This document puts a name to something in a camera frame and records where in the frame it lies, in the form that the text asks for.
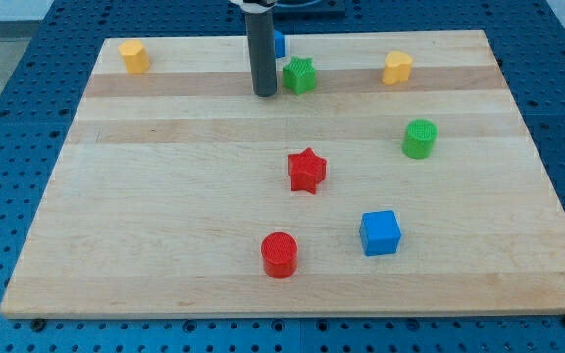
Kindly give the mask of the white rod mount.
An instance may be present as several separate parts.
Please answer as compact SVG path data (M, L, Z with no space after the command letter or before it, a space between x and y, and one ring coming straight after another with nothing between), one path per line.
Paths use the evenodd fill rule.
M262 14L274 8L277 0L229 0L237 5L243 12L249 14Z

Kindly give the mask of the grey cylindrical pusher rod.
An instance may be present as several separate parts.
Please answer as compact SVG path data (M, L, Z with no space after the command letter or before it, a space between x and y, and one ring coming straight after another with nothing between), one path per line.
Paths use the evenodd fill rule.
M270 97L277 92L274 21L271 10L245 15L252 87L255 95Z

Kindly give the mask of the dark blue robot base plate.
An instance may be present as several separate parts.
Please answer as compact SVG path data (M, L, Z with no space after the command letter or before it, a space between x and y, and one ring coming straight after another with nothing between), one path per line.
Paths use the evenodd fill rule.
M274 14L276 16L304 15L344 15L344 0L278 0Z

